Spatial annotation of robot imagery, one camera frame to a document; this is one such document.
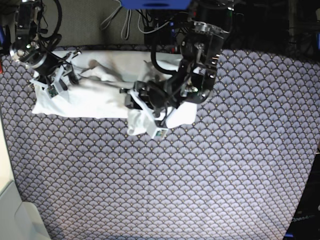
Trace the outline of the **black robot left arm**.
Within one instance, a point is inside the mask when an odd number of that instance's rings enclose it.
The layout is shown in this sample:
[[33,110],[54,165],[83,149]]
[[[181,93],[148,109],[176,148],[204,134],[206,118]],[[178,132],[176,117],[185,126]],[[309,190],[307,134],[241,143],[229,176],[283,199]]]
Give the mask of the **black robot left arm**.
[[203,103],[213,90],[217,65],[222,47],[232,30],[236,0],[125,0],[125,8],[145,10],[185,10],[185,23],[174,24],[171,29],[187,27],[188,33],[180,44],[182,59],[178,70],[162,68],[156,60],[157,39],[151,47],[152,65],[167,80],[137,81],[127,90],[126,106],[141,109],[152,117],[170,107],[177,109],[182,103]]

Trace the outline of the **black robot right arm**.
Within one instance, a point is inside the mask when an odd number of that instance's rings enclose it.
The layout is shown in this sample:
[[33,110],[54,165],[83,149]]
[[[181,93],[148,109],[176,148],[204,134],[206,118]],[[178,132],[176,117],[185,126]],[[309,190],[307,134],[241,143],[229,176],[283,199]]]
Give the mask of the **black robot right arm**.
[[63,16],[60,2],[56,0],[54,3],[58,13],[56,27],[50,36],[43,36],[47,32],[41,27],[41,22],[45,19],[43,2],[23,0],[15,12],[15,42],[9,48],[12,59],[38,73],[35,83],[50,94],[68,89],[63,77],[72,85],[79,84],[71,63],[77,53],[70,52],[64,57],[53,53],[62,39],[59,30]]

